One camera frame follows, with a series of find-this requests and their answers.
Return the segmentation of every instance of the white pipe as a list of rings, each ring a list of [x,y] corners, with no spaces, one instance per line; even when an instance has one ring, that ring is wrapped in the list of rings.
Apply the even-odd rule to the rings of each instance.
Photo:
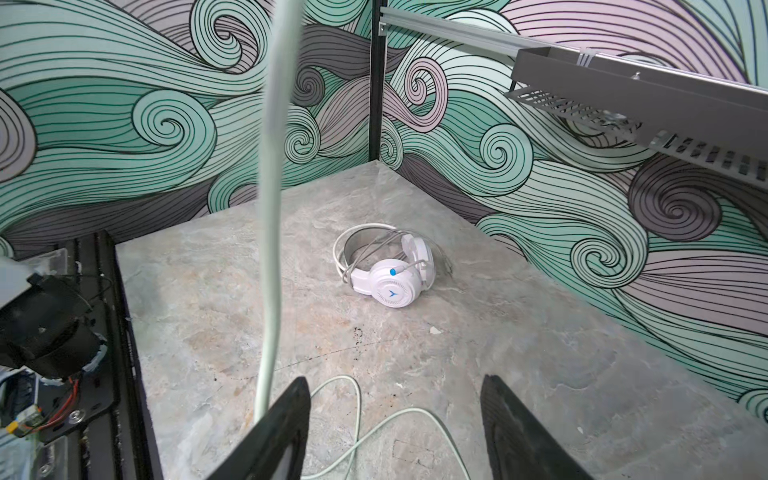
[[[272,376],[280,341],[280,184],[285,158],[286,119],[296,76],[305,0],[276,2],[267,53],[267,77],[259,152],[259,258],[264,331],[253,401],[253,423],[270,407]]]

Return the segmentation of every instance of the gray marble surface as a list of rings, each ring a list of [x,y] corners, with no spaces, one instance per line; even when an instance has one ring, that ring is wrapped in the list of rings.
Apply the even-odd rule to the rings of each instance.
[[[401,310],[342,285],[330,246],[372,221],[433,238],[452,276]],[[165,478],[205,478],[249,428],[258,226],[249,203],[118,246]],[[310,388],[352,375],[362,432],[430,409],[473,479],[491,478],[478,399],[492,373],[595,478],[768,477],[768,427],[383,164],[285,190],[282,264],[275,396],[299,375]],[[342,382],[313,400],[305,474],[352,444],[354,410]],[[350,478],[462,474],[435,426],[408,414],[359,450]]]

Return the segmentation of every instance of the metal bolt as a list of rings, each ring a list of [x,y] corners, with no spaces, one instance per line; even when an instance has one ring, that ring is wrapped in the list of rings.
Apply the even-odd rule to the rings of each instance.
[[[82,410],[75,410],[74,412],[69,414],[70,425],[77,425],[83,420],[85,420],[85,412],[83,412]]]

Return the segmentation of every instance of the swirl pattern wallpaper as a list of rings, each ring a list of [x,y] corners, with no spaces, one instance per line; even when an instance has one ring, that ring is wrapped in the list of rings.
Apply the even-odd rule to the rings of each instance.
[[[307,2],[285,187],[368,160],[371,7]],[[0,0],[0,254],[102,228],[128,240],[252,200],[272,11]]]
[[[0,254],[252,200],[274,0],[0,0]],[[766,0],[392,0],[768,87]],[[283,186],[369,156],[370,0],[308,0]],[[508,100],[392,28],[381,158],[768,422],[768,193]]]
[[[763,0],[389,6],[768,87]],[[768,193],[508,100],[509,57],[389,32],[382,160],[768,421]]]

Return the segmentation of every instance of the white headphones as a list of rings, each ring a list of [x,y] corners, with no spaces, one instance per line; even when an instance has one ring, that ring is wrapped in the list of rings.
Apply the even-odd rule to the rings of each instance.
[[[344,249],[337,253],[344,237]],[[380,260],[370,271],[357,268],[358,263],[398,238],[402,245],[399,258]],[[384,223],[364,223],[339,235],[333,243],[333,261],[342,280],[356,292],[394,308],[409,305],[435,282],[435,261],[424,237]]]

